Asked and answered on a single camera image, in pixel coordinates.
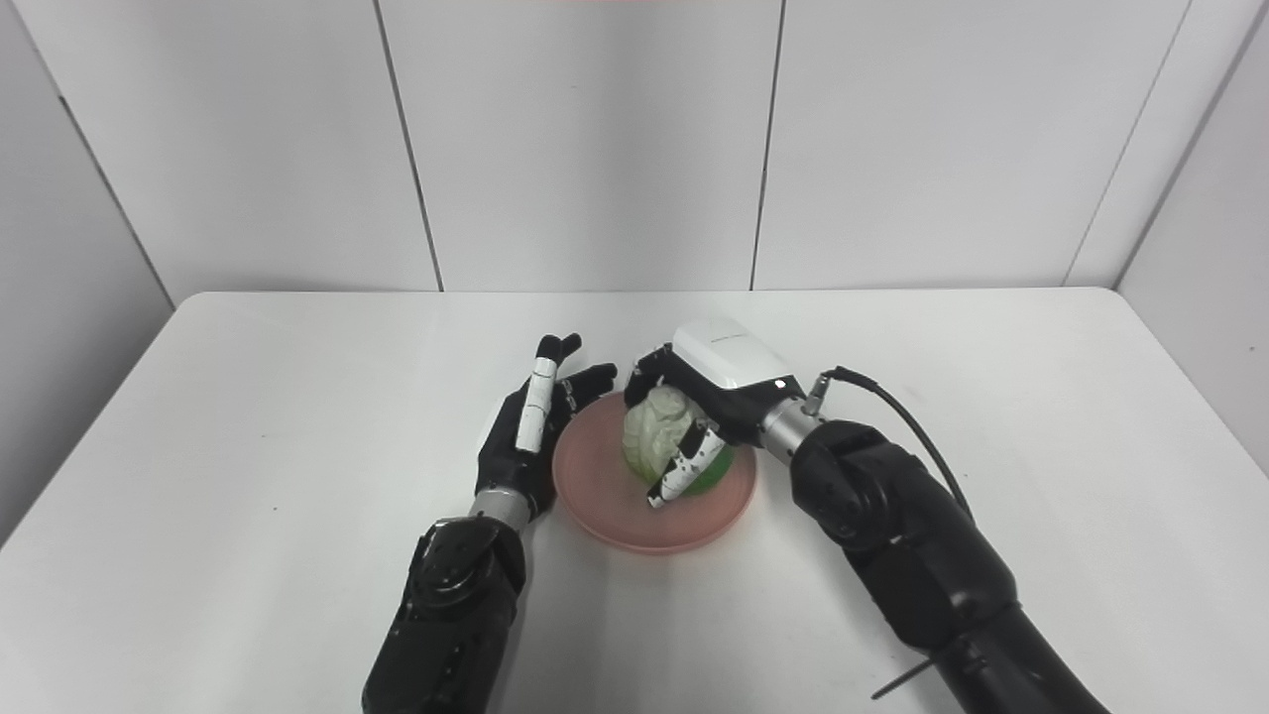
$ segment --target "silver metal cylinder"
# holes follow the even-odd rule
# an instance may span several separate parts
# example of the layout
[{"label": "silver metal cylinder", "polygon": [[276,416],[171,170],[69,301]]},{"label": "silver metal cylinder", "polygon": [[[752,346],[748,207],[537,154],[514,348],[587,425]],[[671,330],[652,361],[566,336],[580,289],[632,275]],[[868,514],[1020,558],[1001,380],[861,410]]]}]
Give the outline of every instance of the silver metal cylinder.
[{"label": "silver metal cylinder", "polygon": [[824,417],[802,412],[802,399],[791,397],[766,413],[759,429],[758,439],[763,449],[788,467],[793,462],[797,448],[806,438],[825,422]]},{"label": "silver metal cylinder", "polygon": [[495,519],[520,533],[529,525],[533,511],[524,495],[509,488],[490,488],[476,495],[472,510],[467,515]]}]

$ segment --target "fingertip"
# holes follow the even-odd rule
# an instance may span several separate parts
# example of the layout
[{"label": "fingertip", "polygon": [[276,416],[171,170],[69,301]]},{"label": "fingertip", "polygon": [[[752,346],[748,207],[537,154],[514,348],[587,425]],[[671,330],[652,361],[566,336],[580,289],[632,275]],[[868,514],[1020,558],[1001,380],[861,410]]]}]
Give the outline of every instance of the fingertip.
[{"label": "fingertip", "polygon": [[570,354],[579,349],[581,349],[581,335],[571,332],[569,336],[563,337],[560,345],[560,361],[562,363]]}]

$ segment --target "black cable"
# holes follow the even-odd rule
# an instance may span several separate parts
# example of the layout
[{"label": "black cable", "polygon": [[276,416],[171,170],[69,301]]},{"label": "black cable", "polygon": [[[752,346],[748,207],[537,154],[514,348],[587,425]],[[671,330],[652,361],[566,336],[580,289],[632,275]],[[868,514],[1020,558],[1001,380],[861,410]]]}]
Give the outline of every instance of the black cable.
[{"label": "black cable", "polygon": [[938,467],[939,473],[943,474],[943,481],[948,484],[948,491],[952,492],[952,498],[956,501],[957,506],[959,506],[961,510],[964,511],[964,515],[973,521],[973,514],[970,512],[970,502],[966,501],[964,492],[961,491],[961,483],[956,481],[956,474],[952,473],[948,463],[943,459],[943,455],[939,454],[939,449],[934,446],[934,443],[930,441],[929,435],[925,434],[925,430],[921,429],[921,425],[917,424],[916,417],[914,417],[911,412],[905,410],[891,393],[882,389],[876,380],[867,375],[860,375],[854,370],[838,367],[834,370],[824,373],[824,377],[868,391],[879,397],[886,405],[890,405],[890,408],[898,413],[898,416],[904,420],[904,424],[907,425],[907,429],[912,430],[912,434],[916,435],[916,439],[921,443],[921,446],[925,448],[925,451],[930,454],[930,459],[934,460],[934,465]]}]

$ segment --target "robot finger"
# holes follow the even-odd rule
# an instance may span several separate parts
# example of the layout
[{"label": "robot finger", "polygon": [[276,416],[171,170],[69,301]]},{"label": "robot finger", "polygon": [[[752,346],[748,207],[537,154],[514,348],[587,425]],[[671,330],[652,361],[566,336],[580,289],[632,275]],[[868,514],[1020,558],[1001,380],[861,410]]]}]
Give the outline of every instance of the robot finger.
[{"label": "robot finger", "polygon": [[661,383],[661,378],[665,377],[665,363],[669,353],[670,345],[662,344],[634,363],[631,379],[626,382],[624,398],[627,410],[647,399],[647,393],[652,392],[652,388]]},{"label": "robot finger", "polygon": [[665,465],[660,481],[647,492],[647,503],[660,509],[683,495],[727,446],[713,426],[703,420],[693,422],[679,441],[679,453]]},{"label": "robot finger", "polygon": [[613,391],[617,380],[617,365],[605,363],[562,379],[556,384],[551,407],[551,426],[563,429],[579,412],[591,402]]},{"label": "robot finger", "polygon": [[515,449],[519,451],[537,454],[542,449],[542,432],[546,429],[547,417],[551,416],[551,397],[555,393],[556,373],[560,372],[560,363],[563,361],[566,342],[576,350],[581,345],[581,337],[572,334],[561,340],[558,336],[548,334],[538,342],[533,374],[529,375],[529,382],[524,388],[520,425],[515,432]]}]

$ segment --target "robotic hand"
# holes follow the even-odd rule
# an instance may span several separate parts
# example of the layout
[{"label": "robotic hand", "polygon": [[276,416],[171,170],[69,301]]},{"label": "robotic hand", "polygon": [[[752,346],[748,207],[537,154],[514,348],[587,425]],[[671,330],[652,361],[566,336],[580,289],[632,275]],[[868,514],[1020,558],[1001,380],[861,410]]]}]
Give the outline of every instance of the robotic hand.
[{"label": "robotic hand", "polygon": [[365,714],[485,711],[524,587],[520,531],[555,503],[551,458],[560,434],[613,389],[617,368],[556,382],[581,337],[542,337],[533,374],[508,396],[477,458],[466,517],[419,540],[401,606],[362,692]]},{"label": "robotic hand", "polygon": [[[943,490],[920,460],[874,429],[820,416],[830,380],[884,399],[939,467]],[[810,396],[760,340],[731,320],[684,325],[643,356],[626,388],[642,402],[664,382],[700,406],[648,502],[673,501],[717,445],[766,449],[789,469],[793,501],[845,553],[901,642],[933,665],[971,714],[1107,714],[1023,614],[1013,573],[973,525],[956,478],[916,421],[874,382],[843,368]]]}]

